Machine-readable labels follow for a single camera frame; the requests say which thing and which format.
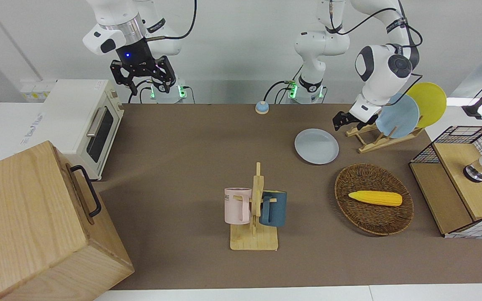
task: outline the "pink mug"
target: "pink mug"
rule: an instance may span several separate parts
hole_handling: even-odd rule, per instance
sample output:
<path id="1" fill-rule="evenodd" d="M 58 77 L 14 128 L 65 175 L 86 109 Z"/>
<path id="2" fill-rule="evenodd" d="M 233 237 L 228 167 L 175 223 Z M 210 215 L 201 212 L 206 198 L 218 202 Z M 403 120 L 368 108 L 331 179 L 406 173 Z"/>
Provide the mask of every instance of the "pink mug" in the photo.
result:
<path id="1" fill-rule="evenodd" d="M 250 223 L 250 188 L 224 189 L 224 221 L 233 225 Z"/>

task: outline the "woven tray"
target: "woven tray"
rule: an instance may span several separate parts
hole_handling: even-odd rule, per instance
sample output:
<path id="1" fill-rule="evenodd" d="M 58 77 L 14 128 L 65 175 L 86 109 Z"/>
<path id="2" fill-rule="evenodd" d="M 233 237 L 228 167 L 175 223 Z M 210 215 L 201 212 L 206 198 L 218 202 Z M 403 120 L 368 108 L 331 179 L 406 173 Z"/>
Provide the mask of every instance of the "woven tray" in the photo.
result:
<path id="1" fill-rule="evenodd" d="M 350 192 L 377 190 L 399 193 L 398 207 L 366 204 L 349 197 Z M 412 197 L 407 188 L 386 169 L 371 164 L 344 168 L 336 179 L 334 193 L 343 214 L 360 229 L 377 235 L 396 234 L 406 229 L 414 216 Z"/>

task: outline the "wooden mug stand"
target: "wooden mug stand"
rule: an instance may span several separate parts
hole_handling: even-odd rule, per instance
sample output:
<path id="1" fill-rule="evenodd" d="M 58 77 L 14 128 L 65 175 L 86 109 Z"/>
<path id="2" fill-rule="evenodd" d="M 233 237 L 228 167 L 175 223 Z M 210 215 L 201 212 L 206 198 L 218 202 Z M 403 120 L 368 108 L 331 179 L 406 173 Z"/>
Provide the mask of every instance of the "wooden mug stand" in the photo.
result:
<path id="1" fill-rule="evenodd" d="M 250 223 L 230 225 L 230 248 L 234 251 L 276 251 L 278 249 L 278 233 L 276 227 L 262 225 L 259 217 L 262 215 L 260 204 L 264 192 L 264 176 L 261 174 L 261 164 L 256 162 L 256 175 L 252 182 L 252 198 Z"/>
<path id="2" fill-rule="evenodd" d="M 347 137 L 356 136 L 356 138 L 358 138 L 360 143 L 362 143 L 362 146 L 358 148 L 358 153 L 363 154 L 363 153 L 374 151 L 375 149 L 387 147 L 390 145 L 394 145 L 397 143 L 401 143 L 401 142 L 413 139 L 417 137 L 421 132 L 423 132 L 423 128 L 415 128 L 410 134 L 406 135 L 405 137 L 392 138 L 392 135 L 393 133 L 395 133 L 397 128 L 398 128 L 397 126 L 394 127 L 390 132 L 390 135 L 388 136 L 384 135 L 383 133 L 380 133 L 379 137 L 377 137 L 377 139 L 375 139 L 375 141 L 371 143 L 366 143 L 366 141 L 364 141 L 364 139 L 360 136 L 360 134 L 377 130 L 376 124 L 364 126 L 361 130 L 357 130 L 356 127 L 353 127 L 350 130 L 346 131 L 345 135 Z"/>

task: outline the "table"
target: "table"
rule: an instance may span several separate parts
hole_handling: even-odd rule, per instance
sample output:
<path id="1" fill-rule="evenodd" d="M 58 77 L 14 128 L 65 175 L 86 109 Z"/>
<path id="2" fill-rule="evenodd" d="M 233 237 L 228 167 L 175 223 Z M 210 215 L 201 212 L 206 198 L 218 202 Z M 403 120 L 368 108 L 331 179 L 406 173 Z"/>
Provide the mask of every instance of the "table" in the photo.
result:
<path id="1" fill-rule="evenodd" d="M 425 134 L 360 155 L 347 128 L 331 124 L 350 105 L 272 105 L 263 116 L 254 105 L 125 107 L 95 183 L 136 269 L 114 289 L 482 283 L 482 240 L 442 238 L 408 167 Z M 297 156 L 293 141 L 306 128 L 336 137 L 336 161 Z M 288 192 L 286 226 L 276 252 L 231 251 L 223 189 L 250 187 L 256 161 L 267 189 Z M 407 230 L 373 237 L 342 217 L 333 183 L 354 163 L 403 181 L 415 206 Z"/>

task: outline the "dark blue mug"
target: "dark blue mug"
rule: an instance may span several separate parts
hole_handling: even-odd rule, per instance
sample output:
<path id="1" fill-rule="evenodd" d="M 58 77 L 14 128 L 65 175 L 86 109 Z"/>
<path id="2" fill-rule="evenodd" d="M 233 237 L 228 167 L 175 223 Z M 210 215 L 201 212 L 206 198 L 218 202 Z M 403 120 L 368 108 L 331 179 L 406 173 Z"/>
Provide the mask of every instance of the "dark blue mug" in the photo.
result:
<path id="1" fill-rule="evenodd" d="M 262 199 L 262 215 L 260 216 L 260 224 L 271 227 L 283 226 L 285 224 L 287 192 L 278 190 L 264 190 Z"/>

